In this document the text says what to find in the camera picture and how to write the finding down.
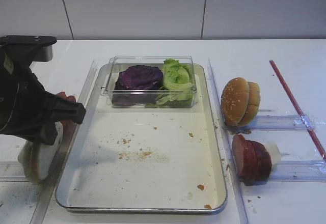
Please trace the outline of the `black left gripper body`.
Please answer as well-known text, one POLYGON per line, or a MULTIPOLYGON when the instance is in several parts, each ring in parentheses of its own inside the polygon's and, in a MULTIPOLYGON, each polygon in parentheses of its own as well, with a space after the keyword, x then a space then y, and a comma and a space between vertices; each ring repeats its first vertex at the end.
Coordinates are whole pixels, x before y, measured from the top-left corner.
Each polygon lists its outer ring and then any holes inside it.
POLYGON ((1 37, 1 134, 53 145, 56 122, 83 122, 85 107, 46 91, 30 69, 34 61, 51 60, 56 42, 53 36, 1 37))

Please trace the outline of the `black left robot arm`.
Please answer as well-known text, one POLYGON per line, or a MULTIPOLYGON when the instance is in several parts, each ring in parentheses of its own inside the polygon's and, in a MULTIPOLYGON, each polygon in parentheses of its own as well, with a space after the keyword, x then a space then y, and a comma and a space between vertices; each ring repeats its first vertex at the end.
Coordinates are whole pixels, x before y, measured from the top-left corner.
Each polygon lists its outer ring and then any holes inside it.
POLYGON ((56 42, 53 36, 1 37, 1 134, 51 146, 56 122, 83 122, 85 107, 46 91, 30 69, 38 55, 51 60, 47 51, 56 42))

